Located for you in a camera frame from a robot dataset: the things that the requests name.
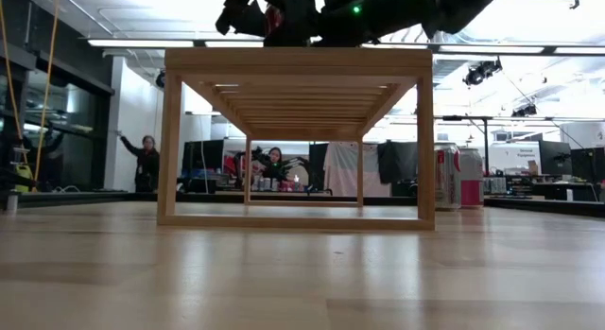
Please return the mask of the white can with pink band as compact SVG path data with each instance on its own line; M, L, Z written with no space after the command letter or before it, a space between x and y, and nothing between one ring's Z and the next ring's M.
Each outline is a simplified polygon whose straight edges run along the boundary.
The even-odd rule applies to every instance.
M484 204L483 160L476 148L460 150L461 206L479 208Z

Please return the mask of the wooden slatted shelf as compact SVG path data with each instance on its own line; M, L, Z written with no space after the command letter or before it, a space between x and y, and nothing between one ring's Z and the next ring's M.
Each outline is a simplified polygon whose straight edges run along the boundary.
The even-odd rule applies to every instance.
M419 49L169 48L157 221L162 226L335 231L435 227L432 55ZM417 93L417 216L331 217L331 201L277 200L275 214L186 216L176 212L182 87L206 99L248 142L338 141L364 136L410 90Z

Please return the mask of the red can with black label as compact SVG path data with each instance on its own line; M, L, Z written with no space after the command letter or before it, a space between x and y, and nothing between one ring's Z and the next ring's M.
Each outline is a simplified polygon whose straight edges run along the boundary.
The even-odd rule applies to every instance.
M267 37L276 35L282 31L282 25L285 21L285 15L281 9L271 4L268 4L265 11L265 18L265 30Z

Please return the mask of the dark hanging cloth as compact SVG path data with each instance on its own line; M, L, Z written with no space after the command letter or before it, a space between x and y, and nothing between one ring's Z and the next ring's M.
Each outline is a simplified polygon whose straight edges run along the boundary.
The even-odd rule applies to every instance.
M417 178L418 147L416 142L392 142L377 147L381 183L397 183Z

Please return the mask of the black panel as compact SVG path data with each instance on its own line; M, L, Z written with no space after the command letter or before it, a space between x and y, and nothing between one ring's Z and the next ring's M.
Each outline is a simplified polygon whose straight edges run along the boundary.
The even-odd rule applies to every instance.
M309 146L309 181L318 190L324 189L324 165L328 146L328 143L311 144Z

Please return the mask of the yellow-green container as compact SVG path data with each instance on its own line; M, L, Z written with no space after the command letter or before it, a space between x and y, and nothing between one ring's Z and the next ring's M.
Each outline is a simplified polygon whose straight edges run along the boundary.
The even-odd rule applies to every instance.
M28 180L29 182L32 181L33 176L29 165L25 163L17 164L14 166L14 170L19 177L23 178L24 180ZM21 193L26 193L30 191L30 186L26 183L16 183L15 190Z

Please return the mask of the white sign board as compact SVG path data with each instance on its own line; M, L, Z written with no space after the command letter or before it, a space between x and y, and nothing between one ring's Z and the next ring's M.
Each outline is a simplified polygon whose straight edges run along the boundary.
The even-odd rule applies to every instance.
M529 169L529 163L534 162L538 172L541 172L538 142L493 143L489 146L488 154L489 169Z

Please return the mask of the black T-shaped stand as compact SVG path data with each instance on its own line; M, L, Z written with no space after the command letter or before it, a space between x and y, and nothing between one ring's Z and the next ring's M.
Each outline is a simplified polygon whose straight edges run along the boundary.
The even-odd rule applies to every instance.
M461 148L477 148L483 160L484 176L502 176L502 170L494 166L490 153L493 136L490 123L493 117L485 115L450 114L435 118L439 132L448 134L448 141Z

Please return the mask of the white hanging cloth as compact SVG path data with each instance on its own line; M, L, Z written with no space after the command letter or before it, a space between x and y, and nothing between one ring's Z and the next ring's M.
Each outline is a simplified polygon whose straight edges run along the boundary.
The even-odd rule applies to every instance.
M376 144L363 147L363 193L364 197L388 198L389 183L381 183ZM331 142L324 158L324 187L336 197L357 196L358 143Z

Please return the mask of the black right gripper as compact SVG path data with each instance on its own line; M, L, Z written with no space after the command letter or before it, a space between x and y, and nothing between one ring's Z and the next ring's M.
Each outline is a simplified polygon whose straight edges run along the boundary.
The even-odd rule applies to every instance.
M282 31L265 36L265 47L305 47L319 34L316 47L358 47L378 43L372 31L371 0L324 0L316 11L315 0L265 0L285 15Z

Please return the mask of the black monitor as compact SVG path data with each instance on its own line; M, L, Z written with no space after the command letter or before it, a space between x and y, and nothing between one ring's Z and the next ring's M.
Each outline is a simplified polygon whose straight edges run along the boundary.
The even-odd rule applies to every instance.
M587 182L605 181L605 148L571 150L572 175Z
M223 166L223 140L184 143L182 169L219 169Z
M540 167L543 175L571 175L571 148L567 143L540 141Z

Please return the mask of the red box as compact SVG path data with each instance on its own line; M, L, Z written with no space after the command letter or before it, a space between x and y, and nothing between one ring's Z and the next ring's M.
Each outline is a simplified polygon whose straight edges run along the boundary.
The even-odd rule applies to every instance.
M246 170L246 155L244 151L228 151L223 155L223 173L232 177L240 177Z

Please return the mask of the person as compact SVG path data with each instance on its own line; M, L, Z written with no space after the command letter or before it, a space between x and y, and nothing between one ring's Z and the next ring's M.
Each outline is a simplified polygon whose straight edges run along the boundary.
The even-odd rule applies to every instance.
M279 148L274 147L269 150L269 164L265 167L264 177L275 179L281 182L285 179L284 171L282 170L282 152Z
M138 148L120 131L117 135L127 151L136 158L135 192L156 192L159 180L160 152L156 149L155 139L151 135L144 136L142 146Z

